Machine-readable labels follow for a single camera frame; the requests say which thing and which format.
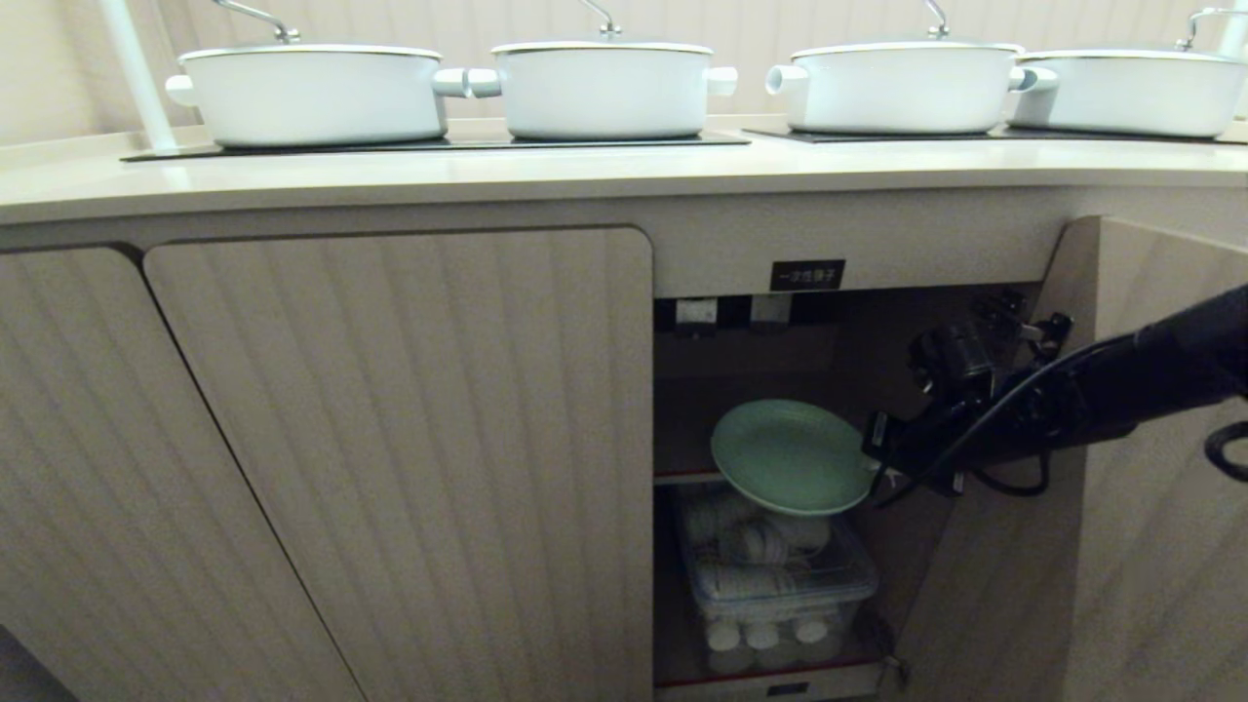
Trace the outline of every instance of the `countertop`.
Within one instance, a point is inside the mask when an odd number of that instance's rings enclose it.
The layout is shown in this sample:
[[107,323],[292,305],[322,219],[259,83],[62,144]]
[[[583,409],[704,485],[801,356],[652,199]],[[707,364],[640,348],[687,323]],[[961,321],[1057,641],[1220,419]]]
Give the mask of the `countertop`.
[[[135,135],[0,149],[0,225],[252,209],[993,186],[1248,189],[1248,146],[971,140],[252,156],[124,164]],[[458,134],[500,122],[453,125]],[[1236,130],[1248,131],[1237,124]],[[183,142],[202,140],[196,127]]]

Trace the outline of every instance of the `metal bracket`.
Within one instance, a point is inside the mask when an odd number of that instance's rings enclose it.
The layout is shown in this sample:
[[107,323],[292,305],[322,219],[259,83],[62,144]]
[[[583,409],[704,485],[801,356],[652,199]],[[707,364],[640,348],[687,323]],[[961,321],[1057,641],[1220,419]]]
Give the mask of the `metal bracket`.
[[699,339],[715,336],[719,299],[688,297],[676,300],[676,336]]
[[897,657],[897,636],[889,625],[874,610],[862,610],[854,623],[859,638],[876,650],[884,667],[880,670],[880,683],[884,676],[891,670],[897,673],[897,686],[905,690],[910,685],[911,667],[905,658]]
[[754,334],[780,334],[789,329],[792,295],[754,295],[750,297],[750,331]]

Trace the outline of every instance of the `robotic arm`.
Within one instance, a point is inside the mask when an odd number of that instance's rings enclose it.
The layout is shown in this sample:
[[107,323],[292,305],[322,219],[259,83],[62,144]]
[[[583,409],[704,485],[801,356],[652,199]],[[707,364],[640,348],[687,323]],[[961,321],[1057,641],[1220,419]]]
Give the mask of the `robotic arm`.
[[[1134,334],[1107,339],[1057,357],[1072,321],[1063,315],[1035,326],[1016,319],[1022,299],[977,301],[977,321],[947,325],[910,345],[916,382],[932,397],[910,421],[876,412],[867,423],[865,453],[910,477],[879,506],[919,485],[947,496],[962,492],[971,472],[990,487],[1033,496],[1048,483],[1048,453],[1127,436],[1139,422],[1248,396],[1248,285],[1194,305]],[[1000,361],[1023,340],[1033,358],[1012,370]],[[1248,482],[1248,466],[1223,447],[1248,436],[1248,422],[1216,432],[1209,460]],[[1002,483],[985,467],[1041,458],[1035,486]]]

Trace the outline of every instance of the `lid handle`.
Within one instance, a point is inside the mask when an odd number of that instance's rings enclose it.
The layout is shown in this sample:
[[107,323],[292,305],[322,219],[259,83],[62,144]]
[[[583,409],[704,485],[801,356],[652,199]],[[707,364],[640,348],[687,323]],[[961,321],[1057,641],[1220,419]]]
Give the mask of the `lid handle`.
[[938,25],[927,29],[927,36],[932,39],[945,39],[948,36],[948,17],[945,16],[945,10],[940,9],[936,0],[924,0],[924,4],[927,5],[927,9],[931,10],[934,15],[936,15],[936,21],[940,22]]
[[241,5],[238,2],[235,2],[233,0],[212,0],[212,1],[216,2],[217,5],[221,5],[226,10],[233,10],[236,12],[242,12],[243,15],[247,15],[248,17],[256,17],[257,20],[263,20],[263,21],[273,25],[273,27],[275,27],[273,29],[273,35],[277,36],[277,40],[281,41],[282,44],[293,44],[293,42],[296,42],[296,41],[300,40],[300,30],[297,30],[297,29],[295,29],[292,26],[286,26],[286,22],[283,22],[282,20],[275,17],[273,15],[270,15],[268,12],[266,12],[263,10],[257,10],[255,7],[248,7],[246,5]]
[[594,0],[580,0],[580,2],[587,7],[589,7],[590,10],[598,12],[604,20],[607,20],[607,24],[598,27],[598,32],[602,34],[603,36],[605,37],[619,36],[619,34],[624,31],[624,27],[615,24],[615,20],[612,19],[612,14],[604,10],[603,6],[599,5],[598,2],[594,2]]
[[1206,7],[1203,10],[1197,10],[1187,17],[1187,37],[1179,39],[1174,42],[1174,47],[1181,51],[1191,51],[1192,45],[1196,44],[1196,22],[1201,17],[1209,17],[1213,15],[1242,15],[1248,16],[1246,10],[1229,10],[1227,7]]

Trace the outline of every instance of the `green plate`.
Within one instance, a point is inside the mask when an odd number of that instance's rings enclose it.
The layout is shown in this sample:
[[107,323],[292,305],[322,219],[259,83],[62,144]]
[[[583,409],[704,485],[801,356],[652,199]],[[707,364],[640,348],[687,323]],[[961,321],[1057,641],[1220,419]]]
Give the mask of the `green plate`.
[[746,402],[710,438],[724,477],[764,507],[799,517],[844,512],[871,490],[862,435],[836,415],[792,400]]

